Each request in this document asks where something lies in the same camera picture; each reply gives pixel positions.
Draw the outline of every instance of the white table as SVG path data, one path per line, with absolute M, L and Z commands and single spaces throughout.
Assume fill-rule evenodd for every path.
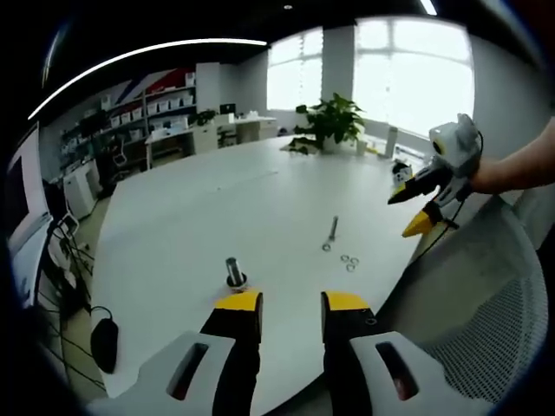
M 323 371 L 322 290 L 357 293 L 375 312 L 384 304 L 418 243 L 402 231 L 427 199 L 387 205 L 390 161 L 280 151 L 289 140 L 227 147 L 118 184 L 93 279 L 93 304 L 109 307 L 120 326 L 115 372 L 103 375 L 109 396 L 131 387 L 140 365 L 183 331 L 200 330 L 231 293 L 228 257 L 264 292 L 252 414 Z M 324 252 L 334 215 L 336 241 Z M 342 254 L 360 259 L 354 273 Z

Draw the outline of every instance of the computer monitor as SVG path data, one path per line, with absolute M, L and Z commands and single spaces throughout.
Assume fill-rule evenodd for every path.
M 221 106 L 219 106 L 220 114 L 235 114 L 235 111 L 235 104 L 222 104 Z
M 24 137 L 8 165 L 4 187 L 4 223 L 14 256 L 49 220 L 38 156 L 38 125 Z

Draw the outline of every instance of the monitor screen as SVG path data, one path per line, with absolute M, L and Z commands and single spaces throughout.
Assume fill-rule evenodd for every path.
M 222 104 L 219 106 L 220 114 L 235 114 L 235 104 Z
M 4 223 L 9 237 L 29 214 L 27 198 L 25 197 L 25 186 L 23 184 L 21 158 L 11 167 L 6 175 L 4 192 Z

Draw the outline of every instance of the bolt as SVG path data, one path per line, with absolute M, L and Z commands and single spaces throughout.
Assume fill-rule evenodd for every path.
M 333 222 L 331 223 L 330 241 L 334 241 L 336 239 L 337 221 L 339 221 L 339 217 L 335 215 L 333 217 Z

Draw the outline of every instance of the metal bolt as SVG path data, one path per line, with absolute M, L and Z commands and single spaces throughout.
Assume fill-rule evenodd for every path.
M 330 241 L 334 241 L 336 239 L 337 221 L 339 221 L 339 217 L 335 215 L 333 217 L 333 222 L 331 223 L 331 231 L 329 237 Z
M 229 273 L 229 278 L 232 281 L 233 286 L 241 286 L 242 284 L 245 284 L 245 276 L 241 273 L 235 257 L 229 257 L 225 260 L 225 266 L 227 267 L 227 272 Z

